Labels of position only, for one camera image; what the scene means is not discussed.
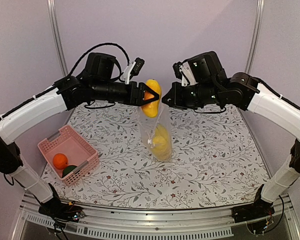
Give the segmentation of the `clear zip top bag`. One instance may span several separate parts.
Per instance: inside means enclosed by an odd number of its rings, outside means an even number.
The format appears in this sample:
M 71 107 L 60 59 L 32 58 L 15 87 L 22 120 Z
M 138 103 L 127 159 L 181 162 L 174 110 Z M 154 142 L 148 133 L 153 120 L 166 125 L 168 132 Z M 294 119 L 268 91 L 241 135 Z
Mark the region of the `clear zip top bag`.
M 146 116 L 140 108 L 136 116 L 144 146 L 158 161 L 169 161 L 173 148 L 168 107 L 160 103 L 156 117 Z

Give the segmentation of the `yellow banana bunch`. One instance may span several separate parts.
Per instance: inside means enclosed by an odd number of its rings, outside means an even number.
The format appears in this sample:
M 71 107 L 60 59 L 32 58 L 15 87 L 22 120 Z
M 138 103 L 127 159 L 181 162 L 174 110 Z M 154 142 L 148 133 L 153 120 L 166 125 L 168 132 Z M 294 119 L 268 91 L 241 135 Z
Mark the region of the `yellow banana bunch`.
M 167 146 L 170 146 L 171 144 L 171 136 L 170 133 L 168 132 L 168 130 L 162 125 L 162 124 L 158 124 L 155 128 L 155 136 L 162 136 L 167 140 Z

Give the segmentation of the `yellow lemon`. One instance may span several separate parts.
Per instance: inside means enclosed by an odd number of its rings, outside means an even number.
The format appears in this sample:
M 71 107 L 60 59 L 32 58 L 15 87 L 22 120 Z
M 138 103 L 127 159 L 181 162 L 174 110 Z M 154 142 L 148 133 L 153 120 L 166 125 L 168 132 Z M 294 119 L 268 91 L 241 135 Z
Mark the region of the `yellow lemon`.
M 153 148 L 158 150 L 158 151 L 165 150 L 167 148 L 167 145 L 168 145 L 167 140 L 161 135 L 156 135 L 152 139 L 152 143 L 153 143 Z

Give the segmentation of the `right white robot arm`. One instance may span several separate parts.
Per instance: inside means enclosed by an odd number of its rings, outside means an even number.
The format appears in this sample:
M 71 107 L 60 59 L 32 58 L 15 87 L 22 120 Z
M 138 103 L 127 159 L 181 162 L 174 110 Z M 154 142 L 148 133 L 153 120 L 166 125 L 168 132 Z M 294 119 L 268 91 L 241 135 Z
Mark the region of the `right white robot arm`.
M 262 79 L 244 72 L 227 77 L 214 51 L 204 52 L 173 65 L 177 78 L 162 102 L 171 108 L 196 110 L 206 105 L 233 105 L 262 116 L 295 137 L 285 163 L 260 186 L 252 203 L 232 208 L 235 222 L 246 222 L 274 213 L 274 201 L 300 178 L 300 107 L 273 90 Z

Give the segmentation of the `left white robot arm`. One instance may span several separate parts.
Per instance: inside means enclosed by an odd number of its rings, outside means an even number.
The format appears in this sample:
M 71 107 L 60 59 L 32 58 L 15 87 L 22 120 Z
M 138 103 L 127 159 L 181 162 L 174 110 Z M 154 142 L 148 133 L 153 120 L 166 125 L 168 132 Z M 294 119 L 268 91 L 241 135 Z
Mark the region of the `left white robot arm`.
M 11 176 L 32 193 L 39 203 L 39 212 L 54 220 L 76 222 L 83 209 L 73 202 L 63 203 L 55 188 L 45 182 L 22 161 L 16 139 L 46 119 L 72 110 L 82 103 L 108 101 L 129 106 L 144 106 L 157 101 L 160 95 L 144 83 L 131 81 L 144 65 L 141 58 L 129 61 L 127 67 L 113 77 L 117 59 L 105 53 L 86 53 L 82 72 L 56 81 L 45 91 L 27 99 L 0 115 L 0 172 Z

